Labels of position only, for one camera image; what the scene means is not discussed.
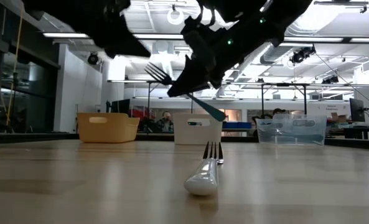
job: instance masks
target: security camera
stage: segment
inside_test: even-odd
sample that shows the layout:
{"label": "security camera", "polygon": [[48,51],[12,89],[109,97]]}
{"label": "security camera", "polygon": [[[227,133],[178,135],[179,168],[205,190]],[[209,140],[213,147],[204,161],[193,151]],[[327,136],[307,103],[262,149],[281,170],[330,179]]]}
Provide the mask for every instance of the security camera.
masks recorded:
{"label": "security camera", "polygon": [[90,53],[90,56],[87,58],[87,62],[90,65],[97,65],[98,61],[99,61],[99,58],[98,58],[97,52]]}

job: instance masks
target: ceiling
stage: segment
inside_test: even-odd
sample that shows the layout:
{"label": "ceiling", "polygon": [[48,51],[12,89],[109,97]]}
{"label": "ceiling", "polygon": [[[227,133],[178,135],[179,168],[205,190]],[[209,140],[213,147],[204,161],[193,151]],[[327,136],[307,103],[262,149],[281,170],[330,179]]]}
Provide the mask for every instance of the ceiling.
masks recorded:
{"label": "ceiling", "polygon": [[[184,26],[184,23],[173,25],[168,21],[168,13],[172,8],[172,1],[132,1],[131,7],[124,12],[128,27],[134,33],[156,33],[156,34],[178,34]],[[21,0],[0,0],[6,7],[15,13],[19,13]],[[195,0],[193,1],[175,2],[176,9],[181,11],[184,17],[196,16],[199,13],[199,7]],[[366,13],[360,14],[359,10],[362,7],[358,6],[324,6],[309,8],[308,16],[304,14],[304,18],[299,18],[298,21],[288,29],[286,35],[312,34],[324,37],[345,37],[345,36],[369,36],[369,7]],[[179,16],[178,12],[172,13],[172,18]],[[56,18],[45,14],[40,21],[36,21],[28,15],[25,15],[27,21],[37,26],[44,32],[73,32],[66,24],[60,22]],[[222,23],[217,22],[212,28],[217,29]],[[101,49],[94,46],[92,40],[59,40],[68,44],[70,50],[83,58],[87,58],[91,51],[100,51]],[[186,46],[184,41],[169,41],[173,46]],[[153,50],[154,40],[143,42],[144,45]],[[348,82],[352,82],[353,69],[359,67],[362,63],[369,61],[369,44],[316,44],[317,54],[308,58],[304,63],[292,68],[288,65],[289,56],[293,50],[299,47],[289,48],[285,54],[282,54],[278,60],[271,65],[263,65],[262,69],[251,66],[252,61],[245,61],[237,70],[240,72],[240,77],[228,74],[226,78],[229,80],[237,79],[239,82],[254,82],[256,78],[263,77],[266,82],[320,82],[315,78],[323,78],[324,75],[329,75],[332,70],[337,70],[339,75],[343,76]],[[191,54],[190,51],[174,52],[167,62],[172,69],[173,76],[176,77],[184,68],[184,56]],[[259,58],[252,58],[253,63],[259,62]],[[144,67],[148,60],[136,57],[126,57],[126,75],[129,79],[150,79],[146,75]]]}

